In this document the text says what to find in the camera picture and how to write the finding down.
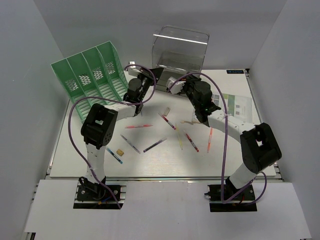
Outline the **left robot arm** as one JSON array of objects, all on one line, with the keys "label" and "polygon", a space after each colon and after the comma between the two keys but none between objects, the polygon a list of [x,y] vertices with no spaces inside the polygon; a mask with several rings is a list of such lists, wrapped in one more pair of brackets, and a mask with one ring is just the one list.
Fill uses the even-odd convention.
[{"label": "left robot arm", "polygon": [[83,181],[92,183],[88,193],[94,199],[99,200],[106,193],[106,187],[103,185],[106,181],[105,150],[113,137],[116,122],[135,117],[141,112],[149,88],[157,84],[163,71],[163,67],[152,68],[150,71],[143,70],[137,77],[131,79],[123,96],[123,104],[104,106],[95,103],[91,107],[80,133],[84,138],[89,163]]}]

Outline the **small blue label sticker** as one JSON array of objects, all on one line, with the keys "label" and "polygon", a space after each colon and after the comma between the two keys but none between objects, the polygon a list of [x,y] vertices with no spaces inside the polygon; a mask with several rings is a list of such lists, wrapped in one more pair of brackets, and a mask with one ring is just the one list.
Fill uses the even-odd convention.
[{"label": "small blue label sticker", "polygon": [[241,69],[227,69],[227,74],[244,74],[244,71]]}]

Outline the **red pen right centre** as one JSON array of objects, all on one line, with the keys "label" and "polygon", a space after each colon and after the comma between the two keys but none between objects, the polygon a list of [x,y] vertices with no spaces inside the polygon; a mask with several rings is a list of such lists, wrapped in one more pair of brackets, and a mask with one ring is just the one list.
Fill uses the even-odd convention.
[{"label": "red pen right centre", "polygon": [[185,133],[185,136],[187,137],[187,139],[189,140],[189,142],[191,143],[192,147],[199,152],[198,147],[196,146],[196,144],[194,143],[194,141],[191,139],[191,137],[189,136],[189,134]]}]

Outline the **red pen near eraser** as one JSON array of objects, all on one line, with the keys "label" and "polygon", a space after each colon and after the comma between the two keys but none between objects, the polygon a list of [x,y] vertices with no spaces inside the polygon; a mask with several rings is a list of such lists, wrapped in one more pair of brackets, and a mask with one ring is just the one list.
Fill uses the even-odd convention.
[{"label": "red pen near eraser", "polygon": [[166,116],[164,116],[163,114],[158,113],[158,115],[164,120],[166,121],[166,123],[173,128],[174,130],[176,130],[176,127],[166,118]]}]

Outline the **small yellow eraser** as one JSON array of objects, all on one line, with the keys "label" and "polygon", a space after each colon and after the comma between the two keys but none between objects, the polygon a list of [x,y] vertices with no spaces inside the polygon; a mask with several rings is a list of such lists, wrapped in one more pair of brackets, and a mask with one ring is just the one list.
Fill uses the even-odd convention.
[{"label": "small yellow eraser", "polygon": [[116,151],[116,153],[119,155],[119,156],[123,156],[124,155],[124,152],[121,150],[121,149],[118,149]]}]

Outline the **clear plastic drawer cabinet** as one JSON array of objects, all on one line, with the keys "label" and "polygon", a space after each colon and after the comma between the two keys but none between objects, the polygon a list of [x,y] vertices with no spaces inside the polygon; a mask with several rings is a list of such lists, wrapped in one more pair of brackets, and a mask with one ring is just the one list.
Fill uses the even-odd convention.
[{"label": "clear plastic drawer cabinet", "polygon": [[201,72],[209,43],[206,32],[166,25],[153,33],[152,67],[163,68],[156,89],[165,92],[170,77]]}]

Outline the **plastic sleeve with printed sheets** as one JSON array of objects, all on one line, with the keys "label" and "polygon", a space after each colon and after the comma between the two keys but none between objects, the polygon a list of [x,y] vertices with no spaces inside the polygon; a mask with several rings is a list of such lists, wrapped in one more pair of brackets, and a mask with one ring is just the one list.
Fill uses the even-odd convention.
[{"label": "plastic sleeve with printed sheets", "polygon": [[253,100],[250,97],[223,93],[227,113],[244,122],[253,123]]}]

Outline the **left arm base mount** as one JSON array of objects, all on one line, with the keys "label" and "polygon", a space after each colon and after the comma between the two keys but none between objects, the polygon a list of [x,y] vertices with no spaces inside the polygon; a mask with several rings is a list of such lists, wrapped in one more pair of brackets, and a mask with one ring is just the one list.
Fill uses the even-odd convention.
[{"label": "left arm base mount", "polygon": [[73,209],[78,210],[120,210],[126,197],[125,185],[109,184],[111,192],[99,183],[92,183],[85,177],[78,179]]}]

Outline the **dark purple pen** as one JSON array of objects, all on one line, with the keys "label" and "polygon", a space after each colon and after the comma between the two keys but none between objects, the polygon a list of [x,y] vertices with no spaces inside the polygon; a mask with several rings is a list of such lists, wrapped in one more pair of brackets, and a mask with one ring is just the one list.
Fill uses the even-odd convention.
[{"label": "dark purple pen", "polygon": [[150,145],[149,147],[144,149],[143,152],[146,153],[147,151],[151,150],[152,148],[156,147],[157,145],[163,143],[166,140],[167,140],[167,138],[163,137],[162,139],[158,140],[157,142],[153,143],[152,145]]}]

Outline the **beige eraser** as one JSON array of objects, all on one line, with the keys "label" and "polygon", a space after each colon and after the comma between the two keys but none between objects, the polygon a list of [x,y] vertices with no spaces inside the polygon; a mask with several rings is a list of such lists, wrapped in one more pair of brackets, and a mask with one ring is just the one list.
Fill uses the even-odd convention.
[{"label": "beige eraser", "polygon": [[170,110],[171,110],[171,109],[170,109],[169,107],[167,107],[167,108],[165,109],[165,111],[164,111],[163,114],[164,114],[165,116],[167,116],[167,115],[169,114]]}]

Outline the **grey clear pen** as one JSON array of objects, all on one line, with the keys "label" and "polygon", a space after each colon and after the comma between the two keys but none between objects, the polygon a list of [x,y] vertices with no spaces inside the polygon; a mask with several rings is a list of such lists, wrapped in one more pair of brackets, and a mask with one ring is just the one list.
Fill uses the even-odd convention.
[{"label": "grey clear pen", "polygon": [[124,135],[120,134],[120,136],[123,138],[123,140],[130,145],[138,154],[141,154],[141,152],[133,145],[131,141],[129,141]]}]

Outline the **green plastic file organizer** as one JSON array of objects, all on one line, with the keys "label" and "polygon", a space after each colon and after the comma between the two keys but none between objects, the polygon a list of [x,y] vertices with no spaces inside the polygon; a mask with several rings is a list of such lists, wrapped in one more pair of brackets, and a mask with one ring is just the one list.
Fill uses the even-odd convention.
[{"label": "green plastic file organizer", "polygon": [[75,107],[83,122],[93,104],[113,105],[128,90],[123,67],[111,41],[94,46],[51,64],[72,103],[91,97]]}]

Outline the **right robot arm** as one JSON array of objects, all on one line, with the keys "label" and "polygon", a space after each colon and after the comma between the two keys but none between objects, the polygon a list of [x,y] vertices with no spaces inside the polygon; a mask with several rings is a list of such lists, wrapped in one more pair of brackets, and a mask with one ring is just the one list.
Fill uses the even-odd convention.
[{"label": "right robot arm", "polygon": [[226,114],[228,106],[224,98],[222,107],[212,102],[209,83],[191,73],[182,81],[182,92],[194,107],[197,120],[240,143],[242,164],[225,181],[226,195],[236,200],[258,174],[282,158],[276,137],[267,123],[253,124]]}]

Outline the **blue pen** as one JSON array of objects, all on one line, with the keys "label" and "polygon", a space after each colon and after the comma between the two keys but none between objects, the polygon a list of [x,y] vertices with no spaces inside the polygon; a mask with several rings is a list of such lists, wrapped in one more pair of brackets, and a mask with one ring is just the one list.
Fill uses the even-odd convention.
[{"label": "blue pen", "polygon": [[110,153],[120,164],[123,164],[123,161],[108,147],[106,148],[107,152]]}]

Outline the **yellow highlighter pen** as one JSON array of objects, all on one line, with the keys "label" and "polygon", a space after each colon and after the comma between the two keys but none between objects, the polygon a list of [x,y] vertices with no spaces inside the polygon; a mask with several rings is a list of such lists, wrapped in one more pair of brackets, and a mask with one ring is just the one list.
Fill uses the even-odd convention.
[{"label": "yellow highlighter pen", "polygon": [[177,138],[178,138],[178,142],[179,142],[180,149],[183,150],[183,144],[182,144],[182,140],[181,140],[181,136],[180,136],[180,131],[179,131],[179,128],[178,128],[178,125],[177,125],[177,124],[175,124],[175,131],[176,131],[176,134],[177,134]]}]

